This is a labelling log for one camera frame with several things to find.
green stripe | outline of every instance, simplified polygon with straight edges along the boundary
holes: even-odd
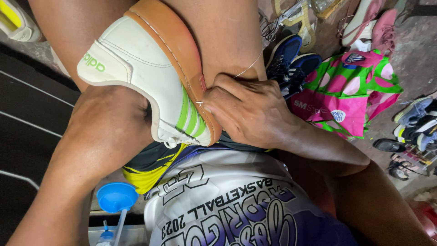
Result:
[[[185,91],[185,88],[182,86],[182,94],[184,95],[184,98],[182,99],[182,109],[180,111],[179,120],[176,124],[176,129],[180,132],[183,132],[182,129],[185,126],[185,122],[188,118],[188,107],[190,106],[191,100],[188,99],[187,92]]]
[[[196,134],[193,135],[193,137],[200,136],[200,134],[202,134],[203,131],[205,130],[205,121],[202,118],[200,118],[199,120],[200,120],[199,129],[197,129],[197,132]]]
[[[197,113],[196,107],[194,106],[193,102],[192,102],[191,100],[190,100],[189,102],[190,102],[190,105],[191,105],[191,119],[190,119],[190,122],[189,122],[189,124],[188,124],[187,130],[185,131],[185,133],[186,133],[187,135],[190,135],[190,136],[191,136],[191,134],[192,134],[193,131],[194,131],[194,128],[196,127],[196,124],[197,124],[197,118],[198,118],[199,116],[198,116],[198,113]]]

white sneaker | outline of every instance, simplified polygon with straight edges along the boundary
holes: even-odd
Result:
[[[221,134],[201,107],[206,90],[196,44],[180,18],[158,0],[141,0],[94,42],[77,66],[85,82],[124,85],[150,102],[152,137],[209,146]]]
[[[21,42],[43,39],[38,26],[14,0],[0,0],[0,29],[8,38]]]

stitching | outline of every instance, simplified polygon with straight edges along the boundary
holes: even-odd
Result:
[[[185,82],[188,85],[188,88],[190,89],[191,93],[194,94],[190,83],[187,80],[187,76],[184,73],[184,70],[182,69],[182,66],[180,65],[179,61],[177,60],[176,56],[173,54],[173,51],[171,51],[170,47],[165,43],[164,39],[161,37],[161,35],[159,35],[159,33],[143,18],[141,17],[138,13],[133,12],[132,10],[129,10],[129,12],[132,12],[134,14],[136,14],[138,17],[140,17],[140,19],[142,19],[155,33],[156,35],[158,35],[158,37],[162,40],[162,42],[165,44],[165,46],[167,47],[167,49],[170,51],[170,53],[173,55],[173,58],[176,60],[177,64],[179,65],[179,68],[181,69],[182,73],[184,74],[184,79]],[[209,117],[206,116],[206,113],[203,111],[203,109],[199,106],[200,110],[202,111],[203,115],[205,115],[206,119],[208,120],[210,126],[212,127],[212,132],[214,133],[214,137],[215,137],[215,130],[214,130],[214,125],[212,124],[211,120],[209,119]]]
[[[150,66],[152,66],[152,67],[161,67],[161,68],[166,68],[166,67],[171,67],[171,66],[172,66],[171,63],[170,63],[170,64],[166,64],[166,65],[160,65],[160,64],[151,63],[151,62],[149,62],[149,61],[143,60],[143,59],[141,59],[141,58],[139,58],[139,57],[137,57],[137,56],[135,56],[135,55],[129,53],[128,51],[126,51],[126,50],[120,48],[120,47],[117,46],[116,44],[111,43],[111,42],[108,41],[107,39],[102,39],[101,42],[102,42],[102,43],[106,43],[107,45],[111,46],[112,48],[117,49],[118,51],[124,53],[125,55],[127,55],[127,56],[129,56],[129,57],[131,57],[131,58],[133,58],[133,59],[135,59],[135,60],[137,60],[137,61],[139,61],[139,62],[141,62],[141,63],[143,63],[143,64],[150,65]]]

navy shoe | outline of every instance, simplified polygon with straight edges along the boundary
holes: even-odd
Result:
[[[269,62],[266,66],[267,79],[282,82],[291,62],[296,57],[302,45],[299,35],[290,35],[281,40],[273,49]]]
[[[318,54],[303,54],[293,59],[288,69],[288,74],[279,82],[279,88],[285,99],[302,92],[305,79],[308,74],[316,70],[322,63]]]

blue funnel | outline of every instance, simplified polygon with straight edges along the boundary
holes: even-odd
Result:
[[[130,210],[138,196],[135,186],[123,182],[107,183],[97,191],[99,206],[108,213]]]

